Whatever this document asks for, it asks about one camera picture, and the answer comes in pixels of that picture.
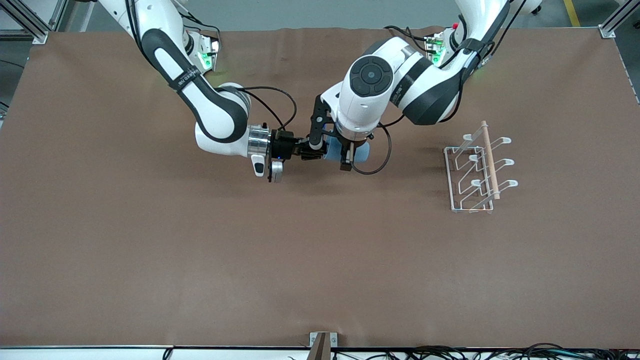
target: circular button pad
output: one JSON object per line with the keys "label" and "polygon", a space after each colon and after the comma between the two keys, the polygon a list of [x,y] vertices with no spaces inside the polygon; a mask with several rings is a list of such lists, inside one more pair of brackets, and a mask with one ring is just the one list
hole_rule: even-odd
{"label": "circular button pad", "polygon": [[383,58],[370,55],[356,61],[351,67],[351,89],[361,97],[376,96],[387,91],[393,73]]}

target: brown table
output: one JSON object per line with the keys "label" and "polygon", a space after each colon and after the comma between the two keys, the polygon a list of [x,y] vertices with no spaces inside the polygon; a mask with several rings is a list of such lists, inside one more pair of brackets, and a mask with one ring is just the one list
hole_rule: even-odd
{"label": "brown table", "polygon": [[[215,81],[314,97],[386,31],[224,34]],[[260,93],[286,117],[287,99]],[[268,121],[254,103],[251,121]],[[390,106],[384,121],[399,112]],[[442,148],[487,120],[520,186],[449,210]],[[0,343],[640,347],[640,107],[596,29],[513,29],[456,118],[376,176],[201,151],[124,33],[34,47],[0,132]],[[372,141],[377,167],[384,136]]]}

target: wooden stick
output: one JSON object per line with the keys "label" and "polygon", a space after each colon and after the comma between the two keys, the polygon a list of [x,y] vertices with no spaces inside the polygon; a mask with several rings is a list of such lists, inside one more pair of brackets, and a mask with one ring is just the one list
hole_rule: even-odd
{"label": "wooden stick", "polygon": [[498,191],[498,178],[495,173],[495,163],[493,162],[493,151],[491,150],[491,140],[489,139],[489,127],[486,121],[482,121],[482,132],[484,136],[484,151],[486,153],[486,160],[489,163],[489,176],[491,177],[491,189],[495,195],[495,200],[500,200],[500,191]]}

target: table surface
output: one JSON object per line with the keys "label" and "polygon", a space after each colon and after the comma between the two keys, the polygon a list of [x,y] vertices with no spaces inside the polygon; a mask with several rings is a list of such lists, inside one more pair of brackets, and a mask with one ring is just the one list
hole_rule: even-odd
{"label": "table surface", "polygon": [[[225,33],[214,82],[314,97],[386,31]],[[261,92],[283,117],[291,105]],[[399,115],[390,106],[383,120]],[[251,122],[274,122],[254,103]],[[520,186],[449,209],[442,148],[480,121]],[[456,118],[390,128],[376,176],[209,154],[124,33],[34,47],[0,133],[0,343],[637,348],[640,107],[596,29],[512,29]],[[362,168],[378,166],[386,139]]]}

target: gray floor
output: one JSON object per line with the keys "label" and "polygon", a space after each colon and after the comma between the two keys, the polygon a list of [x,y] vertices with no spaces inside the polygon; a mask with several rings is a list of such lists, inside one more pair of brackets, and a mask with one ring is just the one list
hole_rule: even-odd
{"label": "gray floor", "polygon": [[[602,23],[618,7],[614,0],[575,0],[574,5],[581,26]],[[67,31],[80,31],[83,27],[87,31],[122,31],[99,4],[93,7],[90,17],[86,17],[88,3],[72,2],[71,6],[74,8],[69,9],[68,22],[64,26]],[[449,26],[457,21],[459,12],[453,0],[190,0],[187,7],[201,21],[215,24],[223,31],[381,28],[389,24],[412,28]],[[632,25],[638,19],[640,14],[637,13],[616,30],[616,43],[636,88],[640,88],[640,30]],[[513,25],[519,28],[552,28],[568,27],[571,22],[563,0],[545,0],[539,14],[521,15]],[[30,48],[29,42],[0,41],[0,59],[24,64]],[[0,63],[0,101],[11,103],[21,70]]]}

